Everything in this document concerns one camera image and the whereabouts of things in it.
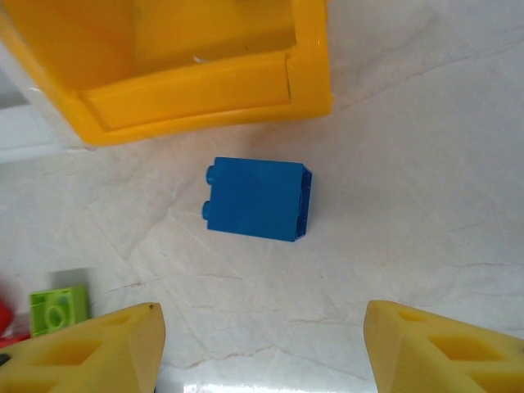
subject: blue lego brick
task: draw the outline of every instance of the blue lego brick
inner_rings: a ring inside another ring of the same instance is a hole
[[[207,228],[294,242],[307,229],[312,178],[295,162],[217,157],[206,175]]]

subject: lego brick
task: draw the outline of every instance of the lego brick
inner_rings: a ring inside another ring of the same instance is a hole
[[[524,391],[524,340],[371,301],[364,340],[380,393]]]
[[[162,308],[144,303],[2,350],[2,393],[151,393],[165,342]]]
[[[89,319],[88,294],[84,286],[33,292],[29,303],[32,337]]]
[[[294,242],[306,233],[312,178],[299,163],[217,157],[206,175],[207,228]]]

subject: green lego brick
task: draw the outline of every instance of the green lego brick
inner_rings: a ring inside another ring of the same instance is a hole
[[[31,336],[56,332],[90,318],[88,293],[84,286],[33,292],[31,306]]]

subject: lego stud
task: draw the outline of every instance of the lego stud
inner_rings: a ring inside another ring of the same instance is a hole
[[[204,205],[202,206],[202,217],[204,217],[205,220],[210,219],[210,209],[211,209],[211,202],[210,201],[204,202]]]
[[[46,309],[44,318],[50,328],[63,328],[68,320],[67,305],[52,305]]]
[[[206,172],[206,182],[211,185],[213,183],[213,178],[215,176],[215,166],[212,165],[207,169]]]

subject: marble countertop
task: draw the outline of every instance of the marble countertop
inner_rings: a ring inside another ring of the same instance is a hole
[[[0,287],[159,301],[166,391],[373,392],[393,300],[524,337],[524,2],[331,0],[332,115],[0,165]],[[207,231],[216,156],[304,162],[296,243]]]

